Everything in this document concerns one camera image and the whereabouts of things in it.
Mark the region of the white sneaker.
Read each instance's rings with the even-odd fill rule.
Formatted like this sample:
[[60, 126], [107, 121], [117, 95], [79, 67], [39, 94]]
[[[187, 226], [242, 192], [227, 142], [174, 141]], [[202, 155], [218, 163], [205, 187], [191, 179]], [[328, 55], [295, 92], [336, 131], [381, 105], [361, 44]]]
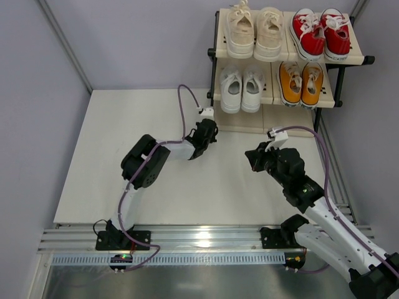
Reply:
[[228, 65], [219, 76], [221, 109], [234, 114], [241, 109], [242, 77], [236, 65]]
[[249, 65], [243, 73], [243, 97], [241, 109], [247, 113], [256, 113], [261, 106], [262, 91], [266, 79], [258, 65]]

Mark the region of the beige lace sneaker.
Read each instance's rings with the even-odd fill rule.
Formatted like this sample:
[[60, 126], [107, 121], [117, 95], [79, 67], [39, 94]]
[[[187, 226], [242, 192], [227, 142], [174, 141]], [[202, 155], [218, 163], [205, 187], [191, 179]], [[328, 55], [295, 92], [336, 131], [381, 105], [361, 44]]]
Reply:
[[226, 49], [234, 59], [248, 59], [254, 50], [254, 22], [248, 1], [233, 5], [224, 18]]
[[265, 7], [256, 16], [256, 44], [254, 58], [272, 62], [279, 58], [284, 37], [284, 20], [280, 10]]

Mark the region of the red canvas sneaker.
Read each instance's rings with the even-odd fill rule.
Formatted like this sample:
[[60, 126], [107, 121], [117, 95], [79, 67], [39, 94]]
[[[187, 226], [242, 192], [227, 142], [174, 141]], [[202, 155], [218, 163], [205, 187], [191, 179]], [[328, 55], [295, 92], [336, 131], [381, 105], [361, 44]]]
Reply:
[[289, 30], [301, 59], [309, 62], [320, 60], [324, 53], [325, 35], [313, 10], [299, 9], [291, 18]]
[[331, 61], [343, 61], [350, 52], [349, 23], [338, 9], [325, 9], [320, 17], [325, 36], [325, 56]]

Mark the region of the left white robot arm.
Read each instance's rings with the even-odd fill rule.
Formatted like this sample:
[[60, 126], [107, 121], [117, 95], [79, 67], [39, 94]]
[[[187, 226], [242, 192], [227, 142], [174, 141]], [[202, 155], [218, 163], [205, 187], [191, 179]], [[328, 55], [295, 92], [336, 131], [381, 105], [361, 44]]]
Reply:
[[122, 178], [127, 185], [115, 214], [97, 234], [95, 249], [149, 250], [150, 233], [133, 230], [145, 189], [156, 181], [165, 163], [200, 157], [209, 144], [216, 142], [217, 134], [216, 122], [205, 118], [196, 123], [188, 136], [178, 141], [158, 141], [151, 135], [143, 135], [121, 162]]

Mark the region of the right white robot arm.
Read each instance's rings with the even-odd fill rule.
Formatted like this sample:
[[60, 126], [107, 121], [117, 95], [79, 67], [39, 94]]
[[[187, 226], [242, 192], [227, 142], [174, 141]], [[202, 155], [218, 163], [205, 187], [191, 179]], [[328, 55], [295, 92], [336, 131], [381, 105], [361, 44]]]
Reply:
[[266, 171], [300, 212], [281, 224], [289, 245], [305, 247], [327, 262], [356, 298], [388, 298], [398, 291], [398, 253], [386, 253], [326, 201], [324, 189], [306, 175], [295, 148], [263, 142], [245, 155], [252, 170]]

